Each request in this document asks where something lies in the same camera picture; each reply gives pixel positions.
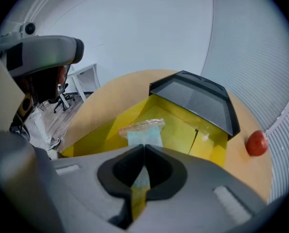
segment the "office chair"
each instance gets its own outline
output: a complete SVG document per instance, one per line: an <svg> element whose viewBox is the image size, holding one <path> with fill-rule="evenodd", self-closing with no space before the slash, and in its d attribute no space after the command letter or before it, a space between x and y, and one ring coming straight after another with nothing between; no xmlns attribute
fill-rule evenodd
<svg viewBox="0 0 289 233"><path fill-rule="evenodd" d="M66 94L64 93L64 92L65 92L65 89L64 89L63 92L62 92L62 95L64 96L64 98L65 98L66 100L72 99L73 101L75 101L75 98L74 98L74 97L71 97L70 95L66 95ZM54 113L56 113L57 107L60 106L61 104L63 105L63 111L66 110L65 104L64 104L64 102L62 101L61 97L59 97L59 96L58 96L56 99L50 99L50 100L48 100L48 102L51 103L51 104L57 103L56 107L54 108Z"/></svg>

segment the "black lid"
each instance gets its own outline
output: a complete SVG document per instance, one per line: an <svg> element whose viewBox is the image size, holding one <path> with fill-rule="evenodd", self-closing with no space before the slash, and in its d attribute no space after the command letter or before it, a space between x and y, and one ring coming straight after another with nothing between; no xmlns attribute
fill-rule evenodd
<svg viewBox="0 0 289 233"><path fill-rule="evenodd" d="M150 84L149 95L164 98L212 123L231 139L240 132L225 88L204 77L181 71Z"/></svg>

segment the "red tomato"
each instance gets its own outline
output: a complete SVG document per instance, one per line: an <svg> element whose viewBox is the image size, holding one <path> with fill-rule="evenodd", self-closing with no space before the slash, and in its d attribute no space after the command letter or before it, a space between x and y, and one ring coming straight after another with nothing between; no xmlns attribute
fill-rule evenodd
<svg viewBox="0 0 289 233"><path fill-rule="evenodd" d="M269 148L269 143L262 130L255 131L249 136L246 149L251 156L260 156Z"/></svg>

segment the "round table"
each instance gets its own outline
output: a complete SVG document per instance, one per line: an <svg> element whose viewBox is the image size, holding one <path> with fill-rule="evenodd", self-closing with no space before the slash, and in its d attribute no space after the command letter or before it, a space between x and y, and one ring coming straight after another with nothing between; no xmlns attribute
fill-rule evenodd
<svg viewBox="0 0 289 233"><path fill-rule="evenodd" d="M149 84L174 70L144 70L118 77L94 92L70 122L63 149L71 146L99 126L115 118L149 95ZM255 190L268 201L272 184L272 161L267 151L260 157L250 157L245 141L261 127L249 109L228 92L235 108L241 132L227 143L224 169Z"/></svg>

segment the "yellow box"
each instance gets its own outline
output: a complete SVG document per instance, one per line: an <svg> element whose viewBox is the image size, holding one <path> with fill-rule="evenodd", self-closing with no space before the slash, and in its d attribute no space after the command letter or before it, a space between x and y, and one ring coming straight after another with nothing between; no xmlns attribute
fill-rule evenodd
<svg viewBox="0 0 289 233"><path fill-rule="evenodd" d="M227 133L156 95L151 95L130 107L107 124L90 132L74 145L63 151L66 157L101 153L128 146L128 141L118 134L122 127L133 123L163 118L161 131L163 146L185 154L224 165Z"/></svg>

